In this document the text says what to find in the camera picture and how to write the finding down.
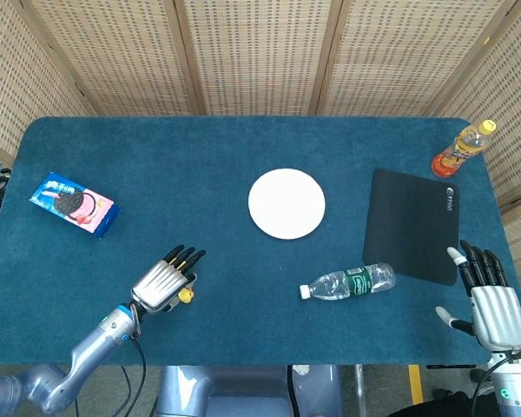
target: robotic hand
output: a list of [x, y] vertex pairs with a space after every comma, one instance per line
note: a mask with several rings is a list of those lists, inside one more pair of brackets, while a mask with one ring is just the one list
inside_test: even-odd
[[[491, 374], [500, 413], [504, 417], [521, 416], [521, 306], [518, 296], [508, 286], [502, 264], [491, 251], [483, 251], [465, 241], [461, 241], [461, 247], [466, 257], [455, 248], [447, 250], [459, 268], [470, 297], [473, 323], [453, 317], [442, 307], [436, 307], [436, 312], [445, 324], [476, 336], [482, 347], [491, 351], [487, 375]], [[476, 415], [477, 391], [473, 396], [472, 415]]]
[[145, 314], [170, 311], [180, 301], [190, 302], [197, 276], [191, 267], [205, 255], [180, 245], [158, 261], [133, 287], [132, 300], [120, 304], [71, 351], [65, 374], [54, 364], [38, 365], [21, 374], [0, 377], [0, 417], [11, 415], [27, 399], [44, 414], [68, 407], [95, 369], [122, 343], [141, 333]]

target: green bottle label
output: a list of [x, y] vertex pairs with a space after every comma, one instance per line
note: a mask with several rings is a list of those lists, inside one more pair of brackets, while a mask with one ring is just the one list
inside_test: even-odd
[[344, 271], [347, 277], [349, 291], [353, 295], [370, 293], [373, 288], [373, 280], [366, 268], [348, 269]]

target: white plate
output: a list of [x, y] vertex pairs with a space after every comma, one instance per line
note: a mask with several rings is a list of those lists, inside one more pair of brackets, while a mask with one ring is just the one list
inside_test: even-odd
[[326, 202], [320, 185], [297, 169], [275, 169], [254, 182], [249, 213], [263, 232], [278, 239], [297, 239], [315, 230]]

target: orange bottle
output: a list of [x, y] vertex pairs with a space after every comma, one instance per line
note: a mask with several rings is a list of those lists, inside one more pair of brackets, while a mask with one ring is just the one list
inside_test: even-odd
[[463, 162], [481, 153], [491, 141], [496, 123], [484, 120], [478, 126], [470, 125], [461, 130], [453, 143], [432, 159], [432, 172], [446, 178], [455, 174]]

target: yellow small object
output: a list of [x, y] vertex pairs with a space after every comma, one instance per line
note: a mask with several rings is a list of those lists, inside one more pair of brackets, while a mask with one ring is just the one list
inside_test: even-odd
[[191, 300], [193, 300], [193, 297], [195, 296], [195, 293], [193, 292], [193, 289], [191, 288], [184, 288], [180, 293], [177, 295], [181, 302], [185, 302], [186, 304], [189, 304]]
[[489, 135], [496, 130], [496, 123], [492, 120], [485, 120], [478, 126], [478, 131], [483, 135]]

